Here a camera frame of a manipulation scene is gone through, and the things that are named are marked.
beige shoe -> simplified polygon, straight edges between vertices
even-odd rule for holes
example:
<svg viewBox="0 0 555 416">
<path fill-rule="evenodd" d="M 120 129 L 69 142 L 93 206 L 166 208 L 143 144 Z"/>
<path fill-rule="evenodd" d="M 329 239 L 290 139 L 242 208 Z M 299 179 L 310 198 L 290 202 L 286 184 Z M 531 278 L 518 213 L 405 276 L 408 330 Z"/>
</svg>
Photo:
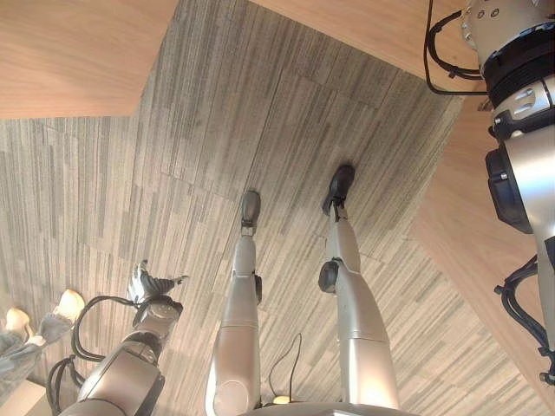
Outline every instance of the beige shoe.
<svg viewBox="0 0 555 416">
<path fill-rule="evenodd" d="M 30 336 L 33 336 L 33 330 L 29 325 L 29 315 L 18 308 L 8 309 L 6 330 L 20 335 L 23 341 L 27 341 Z"/>
<path fill-rule="evenodd" d="M 77 319 L 77 316 L 79 316 L 84 307 L 85 302 L 81 295 L 71 289 L 66 289 L 62 294 L 60 303 L 54 308 L 53 313 L 75 322 L 75 319 Z"/>
</svg>

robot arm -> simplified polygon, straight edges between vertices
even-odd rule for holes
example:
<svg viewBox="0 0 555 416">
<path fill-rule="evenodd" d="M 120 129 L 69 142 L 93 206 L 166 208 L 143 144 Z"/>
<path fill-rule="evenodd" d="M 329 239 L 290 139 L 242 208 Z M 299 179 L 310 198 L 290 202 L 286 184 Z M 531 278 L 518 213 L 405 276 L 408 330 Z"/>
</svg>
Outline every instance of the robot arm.
<svg viewBox="0 0 555 416">
<path fill-rule="evenodd" d="M 62 416 L 148 416 L 153 411 L 164 386 L 158 359 L 183 306 L 163 296 L 174 281 L 150 277 L 145 265 L 134 272 L 127 291 L 130 299 L 141 301 L 132 331 L 85 380 L 78 402 Z"/>
<path fill-rule="evenodd" d="M 499 148 L 486 156 L 493 202 L 501 221 L 534 235 L 540 338 L 555 362 L 555 2 L 473 0 L 462 29 L 494 107 L 490 133 Z M 542 374 L 551 385 L 553 367 Z"/>
</svg>

jeans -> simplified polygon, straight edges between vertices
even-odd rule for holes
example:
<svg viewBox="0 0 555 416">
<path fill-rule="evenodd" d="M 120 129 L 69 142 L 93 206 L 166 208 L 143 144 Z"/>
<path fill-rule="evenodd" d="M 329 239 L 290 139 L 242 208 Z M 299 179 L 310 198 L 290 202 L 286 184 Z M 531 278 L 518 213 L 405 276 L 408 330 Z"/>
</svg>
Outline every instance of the jeans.
<svg viewBox="0 0 555 416">
<path fill-rule="evenodd" d="M 41 359 L 42 350 L 71 329 L 72 322 L 59 315 L 46 314 L 37 335 L 46 343 L 24 343 L 20 335 L 13 332 L 0 334 L 0 406 L 10 397 L 22 381 L 27 379 Z"/>
</svg>

black wire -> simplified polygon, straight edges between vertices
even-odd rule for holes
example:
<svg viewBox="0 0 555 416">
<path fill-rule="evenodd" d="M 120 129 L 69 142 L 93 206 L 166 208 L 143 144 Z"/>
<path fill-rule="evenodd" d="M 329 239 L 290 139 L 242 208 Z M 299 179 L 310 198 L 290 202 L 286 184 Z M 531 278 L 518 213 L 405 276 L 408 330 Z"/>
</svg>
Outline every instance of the black wire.
<svg viewBox="0 0 555 416">
<path fill-rule="evenodd" d="M 62 412 L 62 410 L 60 409 L 59 401 L 56 402 L 56 397 L 59 397 L 59 395 L 56 394 L 56 390 L 52 388 L 52 379 L 54 379 L 54 375 L 56 371 L 58 371 L 60 367 L 64 365 L 66 362 L 67 362 L 67 358 L 64 358 L 63 360 L 58 361 L 50 369 L 49 376 L 46 382 L 46 398 L 49 401 L 50 409 L 52 410 L 52 416 L 57 416 Z"/>
<path fill-rule="evenodd" d="M 270 369 L 270 375 L 268 375 L 268 384 L 270 384 L 270 390 L 273 393 L 274 397 L 277 397 L 278 394 L 276 393 L 276 390 L 274 389 L 274 386 L 271 384 L 271 375 L 274 372 L 274 369 L 276 368 L 276 366 L 287 356 L 289 355 L 289 353 L 291 352 L 291 350 L 293 349 L 293 347 L 295 346 L 295 341 L 298 338 L 298 350 L 297 350 L 297 357 L 295 358 L 295 362 L 293 363 L 293 368 L 291 369 L 291 375 L 289 377 L 289 402 L 291 402 L 292 400 L 292 391 L 293 391 L 293 375 L 295 374 L 295 368 L 297 367 L 297 363 L 298 363 L 298 358 L 301 354 L 301 345 L 303 343 L 303 335 L 299 332 L 298 334 L 295 335 L 295 337 L 293 338 L 293 341 L 291 342 L 291 346 L 289 347 L 289 349 L 281 356 L 279 357 L 276 362 L 274 362 L 274 364 L 271 366 Z"/>
<path fill-rule="evenodd" d="M 540 353 L 551 360 L 551 366 L 548 373 L 542 373 L 544 381 L 547 384 L 555 386 L 555 351 L 549 349 L 549 340 L 545 328 L 531 317 L 519 305 L 516 297 L 516 291 L 519 285 L 528 277 L 538 274 L 538 256 L 532 257 L 524 266 L 515 270 L 507 279 L 504 286 L 497 286 L 495 292 L 501 294 L 501 302 L 507 313 L 540 345 Z"/>
<path fill-rule="evenodd" d="M 297 367 L 298 357 L 301 355 L 301 345 L 303 344 L 303 335 L 299 332 L 295 338 L 298 337 L 298 349 L 297 349 L 297 357 L 295 357 L 295 362 L 293 363 L 293 368 L 291 369 L 291 376 L 289 377 L 289 402 L 293 401 L 292 392 L 293 392 L 293 375 L 295 374 L 295 368 Z"/>
<path fill-rule="evenodd" d="M 99 302 L 103 301 L 113 301 L 121 303 L 127 306 L 138 306 L 137 303 L 129 301 L 124 297 L 118 296 L 97 296 L 90 300 L 89 303 L 83 308 L 77 319 L 75 320 L 75 325 L 73 333 L 71 335 L 71 348 L 73 349 L 75 355 L 86 361 L 100 362 L 104 360 L 104 355 L 91 353 L 81 344 L 80 329 L 83 317 L 90 311 L 90 309 Z"/>
<path fill-rule="evenodd" d="M 430 79 L 430 70 L 429 70 L 429 66 L 428 66 L 428 48 L 430 47 L 431 44 L 431 40 L 435 39 L 435 34 L 433 36 L 430 35 L 430 25 L 432 24 L 432 10 L 434 9 L 434 0 L 429 0 L 429 4 L 428 4 L 428 19 L 426 22 L 426 35 L 424 37 L 424 54 L 423 54 L 423 58 L 424 58 L 424 72 L 426 74 L 426 83 L 428 85 L 428 88 L 439 95 L 487 95 L 486 91 L 444 91 L 442 89 L 438 89 L 436 87 L 434 87 L 434 84 L 432 84 L 432 81 Z M 456 13 L 453 13 L 451 16 L 446 17 L 444 20 L 452 17 L 453 15 L 460 13 L 460 10 Z M 444 62 L 440 59 L 439 56 L 437 56 L 437 59 L 440 62 Z"/>
<path fill-rule="evenodd" d="M 456 65 L 443 61 L 438 55 L 435 48 L 435 36 L 443 30 L 443 27 L 460 17 L 462 10 L 455 11 L 452 15 L 444 17 L 428 31 L 428 49 L 432 59 L 443 69 L 445 69 L 452 77 L 459 76 L 467 80 L 480 81 L 482 76 L 479 69 L 460 68 Z"/>
<path fill-rule="evenodd" d="M 49 376 L 46 382 L 46 398 L 50 405 L 50 410 L 53 416 L 57 416 L 62 412 L 60 406 L 60 390 L 62 386 L 62 377 L 65 369 L 69 367 L 69 372 L 71 375 L 71 380 L 78 386 L 81 387 L 83 377 L 77 373 L 74 364 L 74 355 L 70 355 L 67 358 L 59 360 L 49 371 Z"/>
</svg>

gray carpet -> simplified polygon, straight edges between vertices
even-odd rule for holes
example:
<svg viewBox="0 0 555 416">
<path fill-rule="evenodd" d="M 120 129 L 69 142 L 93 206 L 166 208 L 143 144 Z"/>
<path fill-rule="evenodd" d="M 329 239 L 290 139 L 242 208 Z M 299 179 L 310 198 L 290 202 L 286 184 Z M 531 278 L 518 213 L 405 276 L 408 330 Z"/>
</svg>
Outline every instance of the gray carpet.
<svg viewBox="0 0 555 416">
<path fill-rule="evenodd" d="M 264 401 L 271 364 L 305 342 L 297 400 L 338 400 L 335 301 L 317 276 L 320 202 L 337 165 L 357 167 L 347 207 L 364 275 L 388 327 L 402 407 L 422 415 L 546 415 L 516 367 L 408 229 L 460 101 L 424 81 L 245 1 L 181 2 L 133 118 L 0 122 L 0 289 L 37 323 L 66 287 L 121 295 L 134 263 L 188 274 L 185 311 L 161 361 L 158 415 L 204 414 L 238 202 L 263 200 Z M 83 323 L 106 353 L 131 311 Z M 34 379 L 69 353 L 52 346 Z M 91 366 L 79 365 L 83 372 Z M 291 360 L 274 380 L 285 392 Z M 64 403 L 75 397 L 68 380 Z"/>
</svg>

